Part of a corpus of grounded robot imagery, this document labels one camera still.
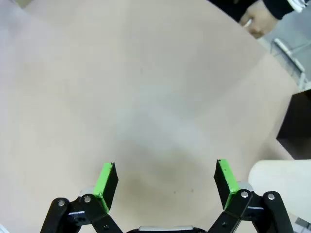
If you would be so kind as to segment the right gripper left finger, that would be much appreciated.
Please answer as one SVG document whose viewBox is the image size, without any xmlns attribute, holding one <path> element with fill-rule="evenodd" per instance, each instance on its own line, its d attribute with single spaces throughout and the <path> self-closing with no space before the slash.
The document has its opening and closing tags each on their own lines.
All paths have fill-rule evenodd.
<svg viewBox="0 0 311 233">
<path fill-rule="evenodd" d="M 40 233 L 78 233 L 84 225 L 96 233 L 123 233 L 109 215 L 118 181 L 115 164 L 105 163 L 91 193 L 51 202 Z"/>
</svg>

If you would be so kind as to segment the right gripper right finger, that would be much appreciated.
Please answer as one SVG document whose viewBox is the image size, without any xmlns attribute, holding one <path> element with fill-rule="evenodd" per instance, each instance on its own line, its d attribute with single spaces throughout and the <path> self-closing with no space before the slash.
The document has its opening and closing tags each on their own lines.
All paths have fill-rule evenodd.
<svg viewBox="0 0 311 233">
<path fill-rule="evenodd" d="M 280 194 L 262 196 L 239 186 L 226 159 L 216 162 L 214 180 L 223 212 L 207 233 L 235 233 L 242 221 L 252 222 L 257 233 L 294 233 Z"/>
</svg>

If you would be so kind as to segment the tall white drink container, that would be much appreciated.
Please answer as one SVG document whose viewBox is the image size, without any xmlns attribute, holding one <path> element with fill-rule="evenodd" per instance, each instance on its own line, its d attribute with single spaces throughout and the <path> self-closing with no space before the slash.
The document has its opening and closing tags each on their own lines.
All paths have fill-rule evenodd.
<svg viewBox="0 0 311 233">
<path fill-rule="evenodd" d="M 257 194 L 278 192 L 290 213 L 311 223 L 311 159 L 259 161 L 248 182 Z"/>
</svg>

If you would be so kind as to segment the person's left forearm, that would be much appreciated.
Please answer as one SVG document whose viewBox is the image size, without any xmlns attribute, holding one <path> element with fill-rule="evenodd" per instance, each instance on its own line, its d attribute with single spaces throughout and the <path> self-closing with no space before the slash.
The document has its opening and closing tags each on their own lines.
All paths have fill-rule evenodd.
<svg viewBox="0 0 311 233">
<path fill-rule="evenodd" d="M 294 11 L 288 0 L 263 0 L 263 3 L 277 20 Z"/>
</svg>

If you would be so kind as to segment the person's left hand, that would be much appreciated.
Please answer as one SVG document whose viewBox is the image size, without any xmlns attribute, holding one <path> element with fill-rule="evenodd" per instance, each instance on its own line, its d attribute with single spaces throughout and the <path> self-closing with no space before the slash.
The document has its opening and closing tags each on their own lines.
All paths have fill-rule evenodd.
<svg viewBox="0 0 311 233">
<path fill-rule="evenodd" d="M 279 20 L 268 11 L 262 0 L 256 1 L 247 8 L 239 24 L 243 27 L 249 19 L 252 19 L 252 22 L 245 30 L 255 39 L 259 39 L 271 32 L 279 22 Z"/>
</svg>

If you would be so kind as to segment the black open box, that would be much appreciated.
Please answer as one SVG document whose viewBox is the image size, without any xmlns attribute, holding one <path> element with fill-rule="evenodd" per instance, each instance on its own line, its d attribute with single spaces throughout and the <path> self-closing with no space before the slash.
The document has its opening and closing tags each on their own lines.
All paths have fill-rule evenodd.
<svg viewBox="0 0 311 233">
<path fill-rule="evenodd" d="M 311 89 L 292 95 L 276 139 L 294 159 L 311 159 Z"/>
</svg>

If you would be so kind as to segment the long white table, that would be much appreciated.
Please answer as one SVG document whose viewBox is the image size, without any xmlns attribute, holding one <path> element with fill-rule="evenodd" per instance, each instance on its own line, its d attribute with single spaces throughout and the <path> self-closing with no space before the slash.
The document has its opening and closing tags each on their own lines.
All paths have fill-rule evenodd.
<svg viewBox="0 0 311 233">
<path fill-rule="evenodd" d="M 270 43 L 270 54 L 273 55 L 294 79 L 300 90 L 311 90 L 311 78 L 306 75 L 306 68 L 298 60 L 297 55 L 311 48 L 311 41 L 295 48 L 289 48 L 280 38 L 274 38 Z"/>
</svg>

